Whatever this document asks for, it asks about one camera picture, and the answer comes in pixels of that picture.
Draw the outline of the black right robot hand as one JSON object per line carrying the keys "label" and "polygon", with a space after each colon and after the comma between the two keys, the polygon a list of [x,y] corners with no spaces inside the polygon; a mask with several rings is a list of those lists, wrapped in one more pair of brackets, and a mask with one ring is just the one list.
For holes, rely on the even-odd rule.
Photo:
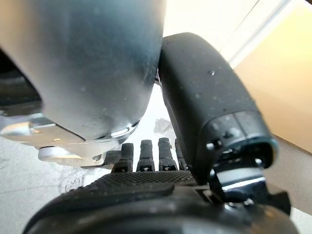
{"label": "black right robot hand", "polygon": [[221,54],[192,33],[163,39],[159,84],[175,131],[143,140],[137,170],[124,143],[111,172],[43,206],[26,234],[296,234],[288,193],[271,194],[263,170],[277,142]]}

